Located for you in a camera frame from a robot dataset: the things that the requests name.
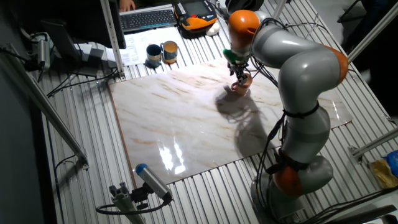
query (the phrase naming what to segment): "blue mug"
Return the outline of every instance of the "blue mug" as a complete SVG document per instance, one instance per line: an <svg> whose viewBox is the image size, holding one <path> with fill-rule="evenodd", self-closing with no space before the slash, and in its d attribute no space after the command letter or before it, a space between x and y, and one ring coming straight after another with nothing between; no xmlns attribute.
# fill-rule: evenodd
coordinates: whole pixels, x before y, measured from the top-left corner
<svg viewBox="0 0 398 224"><path fill-rule="evenodd" d="M156 44L147 47L147 61L145 65L149 68L157 68L162 60L162 49Z"/></svg>
<svg viewBox="0 0 398 224"><path fill-rule="evenodd" d="M177 61L178 45L174 41L161 43L160 48L163 51L163 61L165 63L172 64Z"/></svg>

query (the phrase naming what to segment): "black strap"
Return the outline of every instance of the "black strap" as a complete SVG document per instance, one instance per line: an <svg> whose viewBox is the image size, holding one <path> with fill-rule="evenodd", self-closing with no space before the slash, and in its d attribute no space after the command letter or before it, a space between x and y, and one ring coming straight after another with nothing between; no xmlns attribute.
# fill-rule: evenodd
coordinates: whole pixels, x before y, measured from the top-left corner
<svg viewBox="0 0 398 224"><path fill-rule="evenodd" d="M317 101L317 105L310 111L306 112L306 113L290 113L288 111L286 111L284 109L284 113L286 114L286 116L290 116L291 118L300 118L300 119L304 119L304 117L309 116L311 114L313 114L314 112L316 112L316 110L319 108L319 102Z"/></svg>
<svg viewBox="0 0 398 224"><path fill-rule="evenodd" d="M283 113L281 119L278 120L278 122L276 123L276 125L274 126L272 131L269 133L270 140L275 137L276 133L278 132L278 130L280 128L280 126L284 122L285 116L290 116L291 118L304 119L304 117L309 116L309 115L313 114L314 112L316 112L316 110L318 108L319 108L319 102L317 101L317 105L312 110L310 110L310 111L308 111L306 113L295 113L295 114L293 114L293 113L289 113L286 110L284 110L284 113ZM270 166L268 169L266 169L266 172L269 175L272 175L272 174L275 174L276 172L279 172L285 166L291 167L296 172L298 172L299 170L304 170L304 169L306 169L309 166L309 164L304 164L304 163L301 163L301 162L297 162L294 159L290 158L289 156L286 156L283 153L282 149L279 149L278 153L275 153L275 158L276 158L276 162L277 163L272 165L272 166Z"/></svg>
<svg viewBox="0 0 398 224"><path fill-rule="evenodd" d="M292 158L290 158L289 156L286 156L286 154L284 154L284 152L281 149L279 149L278 153L275 153L274 155L275 155L277 163L270 166L266 170L266 172L269 175L279 172L285 166L291 167L296 172L298 172L299 170L304 170L304 169L308 168L308 166L309 166L309 164L297 162L297 161L293 160Z"/></svg>

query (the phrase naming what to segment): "metal slotted table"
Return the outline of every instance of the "metal slotted table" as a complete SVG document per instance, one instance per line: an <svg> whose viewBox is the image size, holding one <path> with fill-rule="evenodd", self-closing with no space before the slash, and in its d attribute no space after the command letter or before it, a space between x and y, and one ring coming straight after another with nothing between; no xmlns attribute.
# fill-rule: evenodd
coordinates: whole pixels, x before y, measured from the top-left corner
<svg viewBox="0 0 398 224"><path fill-rule="evenodd" d="M265 1L261 9L271 15L276 5L275 0ZM295 0L286 4L280 15L281 21L288 24L314 22L316 18L317 12L308 0ZM109 83L221 58L222 50L229 48L229 40L226 23L222 20L218 22L221 30L216 36L183 39L184 45L179 46L177 63L162 64L155 70L148 69L144 65L124 67L125 78L115 78ZM326 26L321 19L318 23ZM324 30L312 26L297 26L290 28L289 31L340 49L335 39ZM93 47L104 49L102 45L97 44L93 44ZM350 69L356 71L352 64ZM105 75L105 72L98 72L99 77ZM66 75L46 75L40 86L45 93L48 93L65 78ZM69 79L74 84L92 78L72 75ZM304 196L307 203L305 210L298 213L301 220L306 220L336 203L354 200L379 190L366 162L358 164L348 151L348 147L361 147L393 130L395 125L387 120L385 111L376 97L361 77L354 72L349 72L345 81L338 86L337 93L354 119L352 123L333 129L328 142L321 150L320 154L333 165L334 178L327 186ZM50 101L79 144L85 148L90 165L88 170L76 168L75 158L60 165L57 170L58 180L61 180L60 201L51 169L58 222L62 222L63 213L65 223L129 223L124 216L106 216L95 212L97 206L111 203L108 191L110 185L118 185L125 181L130 189L133 188L130 167L106 84L90 82L73 86L56 94ZM44 127L49 164L50 167L54 167L73 153L54 128L51 125L47 127L45 117ZM365 153L364 160L374 161L380 158L397 149L397 143L394 139L378 146ZM273 159L270 155L266 160L266 166L270 166ZM258 223L251 206L249 189L258 163L259 155L255 155L169 184L175 201L171 206L145 214L146 222ZM150 196L147 203L150 207L160 205L155 195Z"/></svg>

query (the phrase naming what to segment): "marble slab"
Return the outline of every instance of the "marble slab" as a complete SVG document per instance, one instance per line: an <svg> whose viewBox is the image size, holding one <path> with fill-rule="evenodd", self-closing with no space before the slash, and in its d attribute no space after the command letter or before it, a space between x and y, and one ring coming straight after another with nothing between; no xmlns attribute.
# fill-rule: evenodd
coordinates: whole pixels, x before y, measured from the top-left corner
<svg viewBox="0 0 398 224"><path fill-rule="evenodd" d="M235 79L222 58L110 85L132 168L146 163L168 184L261 152L282 116L278 89L257 75L239 96L230 89ZM319 102L331 127L352 120L335 90Z"/></svg>

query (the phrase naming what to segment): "keyboard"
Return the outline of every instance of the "keyboard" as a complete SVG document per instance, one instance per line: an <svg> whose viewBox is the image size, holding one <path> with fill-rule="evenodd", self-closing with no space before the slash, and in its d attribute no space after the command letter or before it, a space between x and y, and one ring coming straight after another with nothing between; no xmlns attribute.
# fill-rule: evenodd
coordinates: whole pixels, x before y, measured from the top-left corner
<svg viewBox="0 0 398 224"><path fill-rule="evenodd" d="M121 24L123 32L127 33L157 27L174 26L177 24L177 21L175 20L173 10L168 9L121 15Z"/></svg>

